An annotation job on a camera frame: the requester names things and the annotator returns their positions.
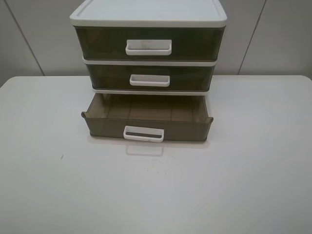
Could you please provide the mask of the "dark translucent drawer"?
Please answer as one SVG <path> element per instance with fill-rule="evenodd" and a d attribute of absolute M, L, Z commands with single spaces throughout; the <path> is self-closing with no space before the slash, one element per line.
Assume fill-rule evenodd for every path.
<path fill-rule="evenodd" d="M 215 61 L 224 28 L 75 27 L 86 60 Z"/>
<path fill-rule="evenodd" d="M 95 90 L 205 92 L 213 66 L 141 66 L 87 64 Z"/>
<path fill-rule="evenodd" d="M 93 137 L 205 141 L 213 117 L 204 96 L 95 94 L 82 112 Z"/>

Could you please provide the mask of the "white plastic drawer cabinet frame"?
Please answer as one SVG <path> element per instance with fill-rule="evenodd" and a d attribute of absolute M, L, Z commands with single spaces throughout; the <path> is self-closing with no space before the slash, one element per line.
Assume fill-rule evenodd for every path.
<path fill-rule="evenodd" d="M 71 15 L 80 27 L 226 28 L 227 15 L 217 0 L 86 0 Z M 86 60 L 85 65 L 213 66 L 215 61 Z M 205 92 L 114 91 L 95 93 L 204 95 Z"/>

